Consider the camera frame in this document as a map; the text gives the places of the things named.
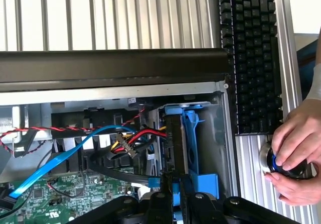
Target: white sticker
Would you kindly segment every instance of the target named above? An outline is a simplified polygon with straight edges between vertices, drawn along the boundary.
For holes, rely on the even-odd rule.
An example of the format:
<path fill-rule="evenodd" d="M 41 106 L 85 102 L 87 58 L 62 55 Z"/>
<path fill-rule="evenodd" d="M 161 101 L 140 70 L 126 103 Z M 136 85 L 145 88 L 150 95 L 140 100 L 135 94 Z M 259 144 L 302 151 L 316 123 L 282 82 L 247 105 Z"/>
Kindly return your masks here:
<path fill-rule="evenodd" d="M 135 97 L 129 98 L 128 104 L 130 104 L 130 103 L 136 103 L 136 98 Z"/>

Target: corrugated metal surface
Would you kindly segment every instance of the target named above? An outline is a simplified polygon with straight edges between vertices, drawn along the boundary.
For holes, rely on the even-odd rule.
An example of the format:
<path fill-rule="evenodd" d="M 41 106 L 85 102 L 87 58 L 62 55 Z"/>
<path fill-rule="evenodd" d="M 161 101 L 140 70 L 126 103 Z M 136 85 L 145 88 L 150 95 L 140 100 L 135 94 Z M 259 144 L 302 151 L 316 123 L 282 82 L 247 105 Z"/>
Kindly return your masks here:
<path fill-rule="evenodd" d="M 0 50 L 217 47 L 215 1 L 0 0 Z M 284 10 L 276 3 L 280 24 Z M 287 48 L 280 49 L 282 59 Z M 288 77 L 293 81 L 293 74 Z M 287 84 L 287 91 L 293 92 L 293 86 Z M 285 108 L 292 107 L 286 101 Z M 258 164 L 264 142 L 263 136 L 237 138 L 242 197 L 301 223 L 317 223 L 315 207 L 294 208 L 277 201 L 277 193 L 264 180 Z"/>

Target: motherboard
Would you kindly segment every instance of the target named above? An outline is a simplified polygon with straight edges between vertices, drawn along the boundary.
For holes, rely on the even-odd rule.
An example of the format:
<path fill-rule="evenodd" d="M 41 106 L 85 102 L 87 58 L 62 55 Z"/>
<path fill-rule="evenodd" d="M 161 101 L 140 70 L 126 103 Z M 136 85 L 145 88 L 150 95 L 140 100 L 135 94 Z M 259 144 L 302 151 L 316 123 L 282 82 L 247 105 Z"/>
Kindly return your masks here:
<path fill-rule="evenodd" d="M 132 173 L 132 168 L 121 171 Z M 65 175 L 57 179 L 55 188 L 75 198 L 55 193 L 47 186 L 48 178 L 35 183 L 27 203 L 16 214 L 0 220 L 0 224 L 65 224 L 94 208 L 122 195 L 132 195 L 131 184 L 95 172 Z M 21 182 L 12 183 L 18 186 Z M 16 206 L 28 197 L 21 196 Z"/>

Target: keyboard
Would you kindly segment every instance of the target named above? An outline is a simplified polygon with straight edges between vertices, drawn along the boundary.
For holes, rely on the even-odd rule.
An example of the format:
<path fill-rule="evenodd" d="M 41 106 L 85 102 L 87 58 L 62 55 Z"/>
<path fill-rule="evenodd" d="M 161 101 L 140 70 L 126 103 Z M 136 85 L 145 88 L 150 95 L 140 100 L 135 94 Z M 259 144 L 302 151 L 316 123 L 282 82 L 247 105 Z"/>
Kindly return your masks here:
<path fill-rule="evenodd" d="M 239 135 L 273 134 L 283 113 L 274 0 L 219 0 Z"/>

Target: black metal bar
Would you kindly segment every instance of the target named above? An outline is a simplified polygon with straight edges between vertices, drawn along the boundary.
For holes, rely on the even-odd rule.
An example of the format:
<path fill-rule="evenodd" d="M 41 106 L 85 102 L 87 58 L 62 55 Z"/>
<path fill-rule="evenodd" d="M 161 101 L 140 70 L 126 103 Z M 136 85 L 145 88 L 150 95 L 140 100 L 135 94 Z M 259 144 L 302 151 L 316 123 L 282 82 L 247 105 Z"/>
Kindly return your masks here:
<path fill-rule="evenodd" d="M 229 197 L 223 204 L 224 215 L 233 216 L 252 224 L 298 224 L 285 216 L 240 197 Z"/>
<path fill-rule="evenodd" d="M 0 91 L 224 80 L 222 49 L 0 52 Z"/>

